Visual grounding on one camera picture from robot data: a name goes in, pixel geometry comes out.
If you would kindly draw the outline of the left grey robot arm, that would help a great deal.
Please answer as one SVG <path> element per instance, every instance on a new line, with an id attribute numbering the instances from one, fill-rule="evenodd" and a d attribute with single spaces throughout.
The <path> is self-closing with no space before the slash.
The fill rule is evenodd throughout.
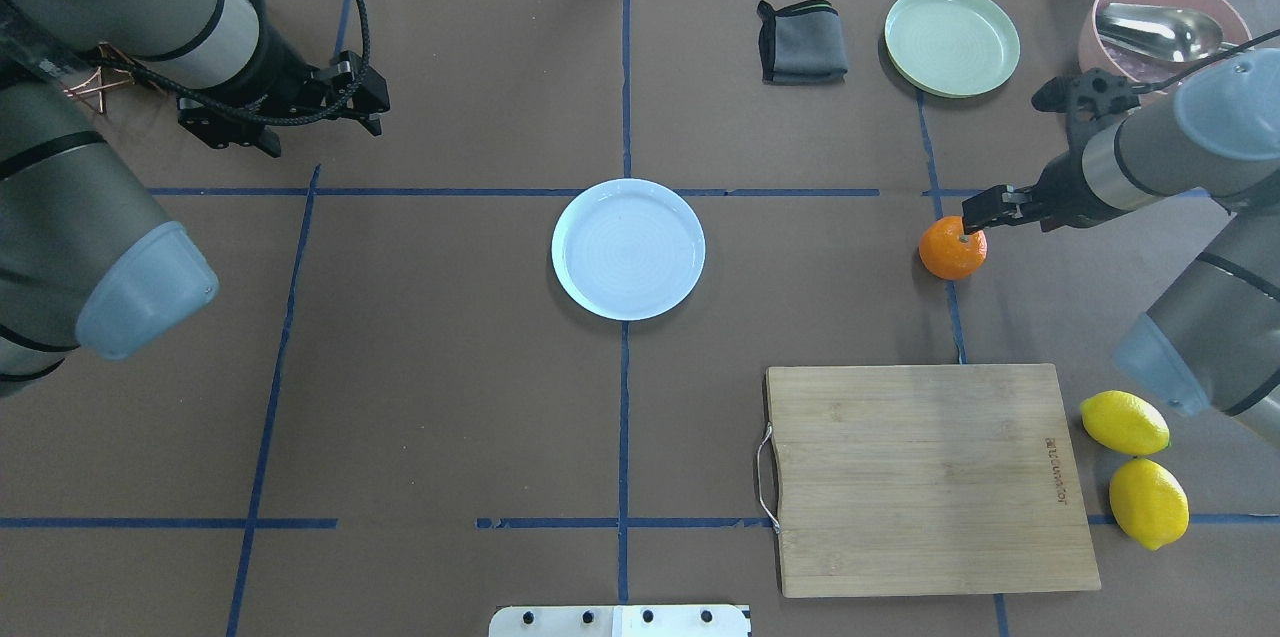
<path id="1" fill-rule="evenodd" d="M 170 217 L 81 105 L 93 78 L 131 77 L 177 98 L 209 148 L 282 153 L 276 128 L 358 122 L 390 109 L 361 46 L 328 67 L 301 58 L 266 0 L 3 0 L 3 395 L 74 350 L 125 359 L 220 289 Z"/>

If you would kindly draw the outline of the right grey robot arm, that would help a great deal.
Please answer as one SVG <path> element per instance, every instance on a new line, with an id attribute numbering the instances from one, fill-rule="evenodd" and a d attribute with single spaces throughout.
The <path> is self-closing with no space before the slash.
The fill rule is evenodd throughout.
<path id="1" fill-rule="evenodd" d="M 1032 185 L 963 203 L 963 226 L 1043 232 L 1137 217 L 1134 235 L 1187 265 L 1116 347 L 1115 363 L 1181 414 L 1216 412 L 1277 443 L 1276 49 L 1226 52 L 1148 101 L 1105 69 L 1052 78 L 1033 107 L 1065 118 L 1068 146 Z"/>

